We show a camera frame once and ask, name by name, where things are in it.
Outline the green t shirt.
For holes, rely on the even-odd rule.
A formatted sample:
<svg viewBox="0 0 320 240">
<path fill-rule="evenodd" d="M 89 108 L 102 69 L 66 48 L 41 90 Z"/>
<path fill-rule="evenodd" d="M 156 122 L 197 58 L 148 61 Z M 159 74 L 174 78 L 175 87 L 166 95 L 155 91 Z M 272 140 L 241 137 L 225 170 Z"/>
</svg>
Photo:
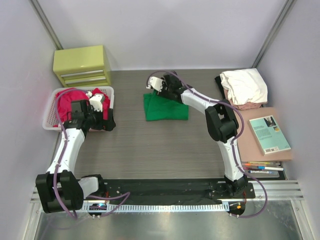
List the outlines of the green t shirt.
<svg viewBox="0 0 320 240">
<path fill-rule="evenodd" d="M 163 98 L 155 93 L 143 95 L 143 108 L 147 122 L 161 120 L 189 119 L 189 107 L 176 101 Z"/>
</svg>

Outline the white plastic laundry basket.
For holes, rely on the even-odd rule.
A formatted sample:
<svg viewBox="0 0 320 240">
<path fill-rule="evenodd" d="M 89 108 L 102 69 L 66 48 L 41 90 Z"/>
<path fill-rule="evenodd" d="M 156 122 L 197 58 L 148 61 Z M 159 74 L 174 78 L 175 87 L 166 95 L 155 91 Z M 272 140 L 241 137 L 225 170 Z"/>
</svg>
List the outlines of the white plastic laundry basket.
<svg viewBox="0 0 320 240">
<path fill-rule="evenodd" d="M 89 92 L 90 90 L 94 90 L 95 88 L 100 89 L 103 93 L 105 93 L 109 99 L 110 99 L 110 107 L 111 109 L 114 108 L 114 89 L 111 86 L 85 86 L 85 87 L 73 87 L 72 91 L 76 91 L 76 90 L 80 90 L 83 92 Z M 56 101 L 56 94 L 60 91 L 63 90 L 70 90 L 69 87 L 65 87 L 65 88 L 57 88 L 56 90 L 54 90 L 51 94 L 51 96 L 49 97 L 48 103 L 46 105 L 46 110 L 44 112 L 44 117 L 43 117 L 43 121 L 42 121 L 42 127 L 45 130 L 52 130 L 52 131 L 61 131 L 61 127 L 59 124 L 59 121 L 57 119 L 56 116 L 56 112 L 55 112 L 55 101 Z"/>
</svg>

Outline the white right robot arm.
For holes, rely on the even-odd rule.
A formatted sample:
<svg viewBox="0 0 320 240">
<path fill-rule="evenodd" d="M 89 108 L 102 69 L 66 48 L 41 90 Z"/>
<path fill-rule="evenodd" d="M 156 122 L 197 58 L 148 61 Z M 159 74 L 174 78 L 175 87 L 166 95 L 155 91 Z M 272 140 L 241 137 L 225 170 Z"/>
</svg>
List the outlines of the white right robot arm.
<svg viewBox="0 0 320 240">
<path fill-rule="evenodd" d="M 184 84 L 176 72 L 162 77 L 152 76 L 148 88 L 160 97 L 192 107 L 204 114 L 207 131 L 217 142 L 224 164 L 226 194 L 231 198 L 241 195 L 248 184 L 237 143 L 239 123 L 230 102 L 210 98 L 190 85 Z"/>
</svg>

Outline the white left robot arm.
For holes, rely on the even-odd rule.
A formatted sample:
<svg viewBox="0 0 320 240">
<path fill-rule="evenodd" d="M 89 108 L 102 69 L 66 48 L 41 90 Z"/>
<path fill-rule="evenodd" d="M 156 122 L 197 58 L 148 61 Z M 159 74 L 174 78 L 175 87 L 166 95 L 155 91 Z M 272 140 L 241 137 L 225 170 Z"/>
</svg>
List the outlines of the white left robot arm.
<svg viewBox="0 0 320 240">
<path fill-rule="evenodd" d="M 80 148 L 89 130 L 111 131 L 111 126 L 103 119 L 103 94 L 96 94 L 90 99 L 77 100 L 71 103 L 71 112 L 61 126 L 61 142 L 55 158 L 44 174 L 36 177 L 42 209 L 45 213 L 79 210 L 84 199 L 89 195 L 101 200 L 106 195 L 106 187 L 100 174 L 92 174 L 77 180 L 74 170 Z"/>
</svg>

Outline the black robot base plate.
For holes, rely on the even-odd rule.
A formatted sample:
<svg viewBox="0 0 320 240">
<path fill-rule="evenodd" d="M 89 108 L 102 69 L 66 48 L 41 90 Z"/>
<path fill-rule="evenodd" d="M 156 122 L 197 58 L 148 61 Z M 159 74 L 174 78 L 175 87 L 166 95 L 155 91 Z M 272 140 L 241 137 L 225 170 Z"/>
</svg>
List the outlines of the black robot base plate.
<svg viewBox="0 0 320 240">
<path fill-rule="evenodd" d="M 252 183 L 231 193 L 222 178 L 174 178 L 174 179 L 104 179 L 109 197 L 129 192 L 128 204 L 174 205 L 199 200 L 254 199 Z"/>
</svg>

